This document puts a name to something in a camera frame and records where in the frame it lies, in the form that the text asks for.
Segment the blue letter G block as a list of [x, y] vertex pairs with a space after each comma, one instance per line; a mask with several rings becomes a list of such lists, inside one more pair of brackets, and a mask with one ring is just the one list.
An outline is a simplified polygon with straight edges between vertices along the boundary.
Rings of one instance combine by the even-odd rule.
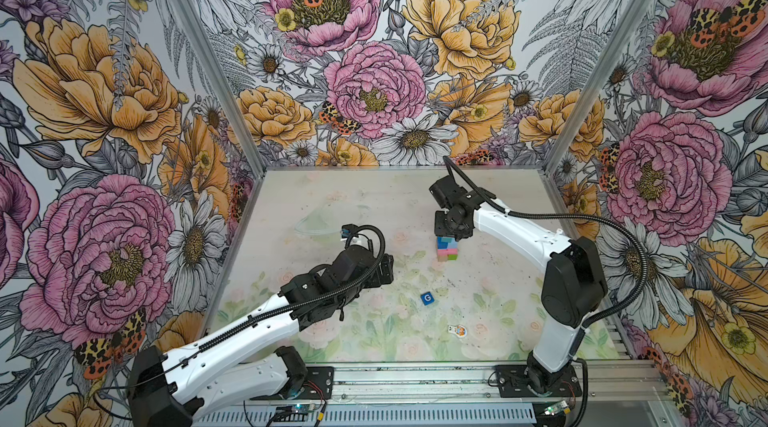
[[424, 292], [420, 295], [420, 299], [425, 306], [431, 305], [435, 302], [435, 298], [431, 292]]

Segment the green circuit board right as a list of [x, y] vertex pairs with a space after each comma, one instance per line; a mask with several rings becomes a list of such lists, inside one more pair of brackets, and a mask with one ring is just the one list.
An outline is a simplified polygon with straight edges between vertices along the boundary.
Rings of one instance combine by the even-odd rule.
[[571, 408], [569, 403], [565, 400], [562, 400], [545, 407], [542, 414], [545, 416], [558, 416], [558, 415], [567, 415], [570, 413], [570, 411], [571, 411]]

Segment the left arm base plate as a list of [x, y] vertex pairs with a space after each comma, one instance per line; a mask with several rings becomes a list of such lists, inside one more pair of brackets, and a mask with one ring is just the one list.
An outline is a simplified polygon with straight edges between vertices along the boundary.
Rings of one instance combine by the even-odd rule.
[[304, 375], [290, 374], [285, 386], [262, 400], [327, 400], [332, 396], [334, 374], [331, 366], [311, 365]]

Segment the green circuit board left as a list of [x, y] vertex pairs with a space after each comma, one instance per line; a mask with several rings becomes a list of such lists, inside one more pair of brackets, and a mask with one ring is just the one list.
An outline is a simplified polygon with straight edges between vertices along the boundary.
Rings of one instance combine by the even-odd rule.
[[309, 415], [317, 409], [317, 405], [313, 402], [300, 403], [291, 405], [290, 408], [291, 412], [296, 415]]

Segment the aluminium corner post left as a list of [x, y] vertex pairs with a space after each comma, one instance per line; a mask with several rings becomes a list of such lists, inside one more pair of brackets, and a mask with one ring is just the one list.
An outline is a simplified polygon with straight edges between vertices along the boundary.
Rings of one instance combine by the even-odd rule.
[[248, 164], [258, 180], [266, 173], [266, 166], [258, 151], [243, 115], [236, 104], [235, 95], [226, 78], [194, 0], [170, 0], [180, 24], [194, 48], [197, 59], [205, 72], [214, 94], [231, 122], [233, 132], [243, 150]]

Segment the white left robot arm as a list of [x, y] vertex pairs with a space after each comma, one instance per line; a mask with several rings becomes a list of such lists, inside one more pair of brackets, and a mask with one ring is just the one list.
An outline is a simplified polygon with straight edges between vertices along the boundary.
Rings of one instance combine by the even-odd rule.
[[308, 369], [283, 340], [341, 313], [362, 290], [391, 283], [393, 267], [392, 255], [350, 245], [240, 320], [166, 352], [141, 352], [126, 388], [133, 425], [191, 426], [249, 398], [295, 398]]

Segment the green circuit board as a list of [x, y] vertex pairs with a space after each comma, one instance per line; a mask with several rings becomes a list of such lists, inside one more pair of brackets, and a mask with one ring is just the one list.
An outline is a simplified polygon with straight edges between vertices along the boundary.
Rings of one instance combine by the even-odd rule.
[[291, 405], [290, 408], [291, 412], [296, 415], [309, 415], [317, 409], [317, 405], [313, 402], [300, 403]]
[[542, 414], [545, 416], [558, 416], [558, 415], [567, 415], [570, 413], [570, 411], [571, 411], [571, 408], [569, 403], [565, 400], [562, 400], [545, 407]]

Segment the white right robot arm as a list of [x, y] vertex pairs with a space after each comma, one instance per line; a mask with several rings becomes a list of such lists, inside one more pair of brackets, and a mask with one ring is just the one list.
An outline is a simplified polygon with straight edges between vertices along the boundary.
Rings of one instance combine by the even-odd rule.
[[570, 376], [570, 368], [586, 335], [585, 321], [607, 294], [607, 282], [595, 243], [548, 230], [539, 220], [556, 214], [514, 212], [484, 188], [468, 190], [452, 175], [429, 191], [439, 209], [434, 232], [457, 241], [477, 231], [489, 234], [521, 254], [544, 274], [540, 300], [546, 312], [538, 344], [529, 354], [526, 384], [538, 395], [549, 394]]

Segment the aluminium front rail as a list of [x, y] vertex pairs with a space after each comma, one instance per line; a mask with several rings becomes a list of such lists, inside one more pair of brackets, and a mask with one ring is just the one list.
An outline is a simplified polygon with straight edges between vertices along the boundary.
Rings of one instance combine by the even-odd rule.
[[574, 363], [582, 395], [567, 397], [501, 398], [490, 383], [495, 362], [340, 363], [335, 369], [335, 404], [417, 404], [547, 402], [586, 398], [597, 402], [656, 401], [666, 398], [661, 375], [649, 361], [589, 360]]

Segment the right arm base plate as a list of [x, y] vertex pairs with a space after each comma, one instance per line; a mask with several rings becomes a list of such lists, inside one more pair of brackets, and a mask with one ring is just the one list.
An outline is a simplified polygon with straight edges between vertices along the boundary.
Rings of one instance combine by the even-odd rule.
[[582, 395], [582, 387], [572, 365], [556, 373], [522, 364], [502, 364], [493, 368], [490, 383], [501, 398], [567, 397]]

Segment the aluminium corner post right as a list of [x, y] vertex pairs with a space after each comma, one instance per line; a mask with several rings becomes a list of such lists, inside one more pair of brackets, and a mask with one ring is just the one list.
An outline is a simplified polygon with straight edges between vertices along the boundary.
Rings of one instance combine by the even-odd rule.
[[615, 30], [609, 37], [606, 47], [601, 51], [595, 68], [581, 90], [569, 119], [565, 122], [563, 130], [543, 165], [543, 172], [546, 175], [553, 174], [558, 163], [569, 150], [598, 99], [604, 82], [620, 60], [622, 48], [628, 43], [632, 33], [642, 21], [648, 6], [654, 1], [656, 0], [630, 0], [626, 13], [618, 16]]

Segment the pink rectangular block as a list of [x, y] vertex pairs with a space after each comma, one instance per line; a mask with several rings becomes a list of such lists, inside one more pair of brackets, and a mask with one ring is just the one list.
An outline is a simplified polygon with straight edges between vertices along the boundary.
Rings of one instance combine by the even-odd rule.
[[457, 254], [458, 255], [458, 250], [452, 250], [452, 249], [437, 250], [437, 257], [438, 256], [447, 256], [448, 257], [449, 254]]

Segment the aluminium corner post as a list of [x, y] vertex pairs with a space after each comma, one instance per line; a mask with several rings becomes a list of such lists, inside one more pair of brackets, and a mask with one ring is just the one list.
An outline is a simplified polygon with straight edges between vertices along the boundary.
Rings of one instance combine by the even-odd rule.
[[214, 94], [231, 122], [233, 132], [243, 150], [248, 164], [258, 180], [266, 173], [266, 166], [258, 151], [243, 115], [236, 104], [235, 95], [226, 78], [194, 0], [170, 0], [180, 24], [194, 48], [197, 59], [205, 72]]
[[595, 68], [581, 90], [569, 119], [565, 122], [563, 130], [543, 165], [543, 172], [546, 175], [553, 174], [558, 163], [569, 150], [598, 99], [604, 82], [620, 60], [622, 48], [628, 43], [632, 33], [642, 21], [648, 6], [654, 1], [656, 0], [630, 0], [626, 13], [618, 16], [615, 30], [609, 37], [606, 47], [601, 51]]

